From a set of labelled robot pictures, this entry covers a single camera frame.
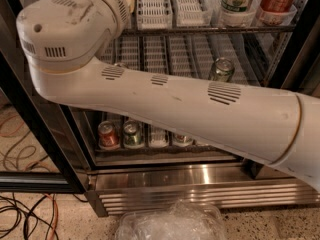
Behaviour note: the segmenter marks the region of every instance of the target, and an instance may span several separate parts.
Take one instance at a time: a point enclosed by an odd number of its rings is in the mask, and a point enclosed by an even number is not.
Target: speckled floor
[[[14,109],[6,107],[5,113],[2,108],[0,122],[14,113]],[[14,118],[10,124],[0,125],[0,132],[11,132],[21,120]],[[16,134],[10,137],[0,136],[0,171],[3,170],[25,170],[30,168],[30,162],[43,158],[46,153],[40,144],[35,140],[32,133],[24,139],[23,145],[17,146],[15,150],[7,155],[7,161],[3,163],[4,155],[10,147],[21,136],[28,132],[24,125]],[[32,144],[36,151],[28,159],[17,162],[24,147]],[[20,153],[21,157],[29,157],[33,148]],[[33,170],[55,170],[49,158],[43,161],[45,166],[34,167]],[[1,196],[11,197],[11,193],[0,193]],[[43,195],[16,193],[16,199],[31,208]],[[73,195],[58,194],[56,196],[59,219],[57,233],[59,239],[114,239],[115,232],[119,226],[119,217],[98,218],[88,203],[78,201]],[[0,209],[6,202],[0,201]],[[52,203],[44,200],[35,213],[46,221],[51,220]],[[221,210],[223,221],[230,240],[319,240],[320,239],[320,205],[300,205],[300,206],[278,206],[265,208],[239,208]],[[0,214],[0,230],[10,228],[16,218],[15,211],[6,211]],[[23,239],[23,221],[19,227],[11,232],[5,239]],[[30,239],[45,239],[47,226],[39,223]]]

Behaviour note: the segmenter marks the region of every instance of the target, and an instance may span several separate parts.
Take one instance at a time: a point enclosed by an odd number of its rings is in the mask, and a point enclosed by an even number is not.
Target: white robotic arm
[[[24,9],[17,27],[38,93],[191,136],[320,191],[320,100],[102,63],[94,54],[120,35],[128,13],[125,0],[40,0]]]

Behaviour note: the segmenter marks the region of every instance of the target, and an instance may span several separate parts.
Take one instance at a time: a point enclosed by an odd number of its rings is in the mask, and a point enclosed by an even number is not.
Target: vent slot
[[[123,72],[124,69],[110,66],[103,69],[101,75],[104,76],[107,80],[115,80],[116,78],[120,78]]]
[[[121,0],[118,0],[118,6],[120,11],[121,20],[124,24],[127,23],[127,10],[126,6],[123,4]]]
[[[165,75],[155,75],[151,78],[151,83],[154,85],[164,85],[168,83],[168,77]]]
[[[63,6],[68,6],[68,7],[71,7],[71,6],[76,6],[77,4],[72,1],[72,0],[52,0],[52,2],[54,4],[60,4],[60,5],[63,5]]]
[[[33,44],[22,40],[22,45],[23,45],[24,49],[26,49],[28,52],[36,54],[36,50],[34,49]]]
[[[238,86],[230,84],[212,82],[209,84],[208,95],[210,100],[224,105],[230,105],[240,99],[241,90]]]
[[[66,49],[64,47],[45,47],[46,56],[49,58],[66,57]]]

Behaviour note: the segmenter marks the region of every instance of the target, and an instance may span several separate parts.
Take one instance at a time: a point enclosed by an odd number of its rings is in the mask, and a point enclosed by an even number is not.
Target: can lid
[[[234,70],[233,62],[231,60],[226,59],[226,58],[217,59],[215,61],[215,64],[216,64],[216,68],[221,71],[229,72],[229,71]]]
[[[114,125],[110,121],[104,121],[100,123],[98,126],[98,131],[99,133],[102,133],[102,134],[108,134],[112,132],[113,129],[114,129]]]
[[[129,120],[124,123],[123,129],[125,133],[135,134],[139,130],[139,124],[136,121]]]

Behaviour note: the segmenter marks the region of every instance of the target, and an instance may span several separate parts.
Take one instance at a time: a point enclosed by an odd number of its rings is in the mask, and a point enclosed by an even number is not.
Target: clear plastic bag
[[[178,201],[169,210],[125,214],[115,240],[225,240],[215,206]]]

